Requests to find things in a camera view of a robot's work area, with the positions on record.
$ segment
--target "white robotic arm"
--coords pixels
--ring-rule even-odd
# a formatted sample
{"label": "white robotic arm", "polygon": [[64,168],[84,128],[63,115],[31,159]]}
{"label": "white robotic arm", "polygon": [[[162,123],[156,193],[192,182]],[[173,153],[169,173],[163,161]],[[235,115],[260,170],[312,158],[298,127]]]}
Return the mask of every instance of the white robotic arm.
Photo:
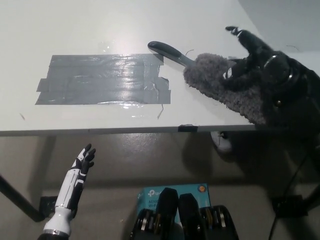
{"label": "white robotic arm", "polygon": [[71,234],[70,222],[76,216],[78,203],[89,168],[94,165],[96,149],[88,144],[66,173],[55,203],[53,217],[46,223],[39,240],[67,240]]}

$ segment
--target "white table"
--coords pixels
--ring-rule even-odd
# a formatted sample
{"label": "white table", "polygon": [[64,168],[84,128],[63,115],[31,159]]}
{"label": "white table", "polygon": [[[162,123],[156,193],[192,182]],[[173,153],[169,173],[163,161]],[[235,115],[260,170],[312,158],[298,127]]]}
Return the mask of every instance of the white table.
{"label": "white table", "polygon": [[171,104],[35,105],[52,55],[147,54],[150,41],[188,57],[215,53],[245,57],[225,31],[237,25],[259,35],[237,0],[30,0],[0,3],[0,135],[56,135],[253,130],[223,104],[188,87],[183,67],[165,59]]}

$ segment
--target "wire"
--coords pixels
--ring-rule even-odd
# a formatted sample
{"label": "wire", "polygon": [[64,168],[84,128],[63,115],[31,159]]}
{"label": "wire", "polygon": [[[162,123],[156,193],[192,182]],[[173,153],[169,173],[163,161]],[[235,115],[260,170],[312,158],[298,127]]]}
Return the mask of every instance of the wire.
{"label": "wire", "polygon": [[[283,197],[286,197],[289,190],[290,190],[290,187],[292,185],[292,183],[294,182],[295,178],[297,177],[300,169],[302,168],[302,166],[305,164],[305,162],[307,161],[308,159],[308,155],[305,155],[304,158],[302,159],[300,165],[297,167],[295,173],[293,174],[293,176],[291,177],[289,183],[287,184],[286,188],[284,189],[283,191]],[[270,229],[270,233],[269,233],[269,237],[268,237],[268,240],[271,240],[273,235],[274,235],[274,231],[276,229],[276,226],[277,226],[277,223],[278,223],[278,217],[277,217],[277,212],[275,213],[275,217],[274,217],[274,220],[273,220],[273,223],[272,223],[272,226],[271,226],[271,229]]]}

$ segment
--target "robotic hand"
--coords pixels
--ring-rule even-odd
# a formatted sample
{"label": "robotic hand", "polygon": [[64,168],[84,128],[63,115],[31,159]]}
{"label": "robotic hand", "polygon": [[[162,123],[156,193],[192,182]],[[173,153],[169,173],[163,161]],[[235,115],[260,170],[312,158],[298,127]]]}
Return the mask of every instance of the robotic hand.
{"label": "robotic hand", "polygon": [[88,144],[75,159],[66,173],[55,203],[53,217],[46,223],[38,240],[68,240],[71,234],[70,222],[76,216],[78,203],[84,189],[89,168],[94,165],[96,149]]}
{"label": "robotic hand", "polygon": [[313,71],[260,38],[236,26],[225,28],[245,47],[248,57],[237,60],[223,78],[231,80],[252,70],[261,72],[261,88],[292,133],[311,138],[320,133],[320,78]]}

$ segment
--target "gray fuzzy mop head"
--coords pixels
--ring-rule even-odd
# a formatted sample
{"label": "gray fuzzy mop head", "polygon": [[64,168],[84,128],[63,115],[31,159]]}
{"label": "gray fuzzy mop head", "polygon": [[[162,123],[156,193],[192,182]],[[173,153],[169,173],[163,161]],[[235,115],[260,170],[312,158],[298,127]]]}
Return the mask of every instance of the gray fuzzy mop head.
{"label": "gray fuzzy mop head", "polygon": [[200,54],[195,64],[184,69],[183,76],[189,86],[213,98],[229,109],[240,113],[256,125],[284,126],[277,116],[272,101],[262,91],[261,74],[250,71],[237,79],[224,79],[223,74],[235,64],[222,56]]}

